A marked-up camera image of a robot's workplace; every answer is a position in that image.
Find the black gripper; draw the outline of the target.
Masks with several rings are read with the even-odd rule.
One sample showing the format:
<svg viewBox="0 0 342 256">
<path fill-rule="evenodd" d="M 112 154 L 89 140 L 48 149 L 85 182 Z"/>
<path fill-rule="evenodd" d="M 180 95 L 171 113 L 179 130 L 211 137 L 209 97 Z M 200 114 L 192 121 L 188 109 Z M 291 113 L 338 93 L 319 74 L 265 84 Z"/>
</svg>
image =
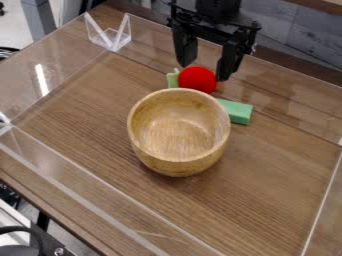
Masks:
<svg viewBox="0 0 342 256">
<path fill-rule="evenodd" d="M 261 29 L 257 21 L 240 15 L 241 0 L 195 0 L 189 10 L 169 0 L 171 28 L 177 63 L 187 67 L 197 57 L 197 39 L 223 46 L 216 65 L 216 81 L 224 82 L 237 70 L 243 54 L 253 51 L 256 34 Z"/>
</svg>

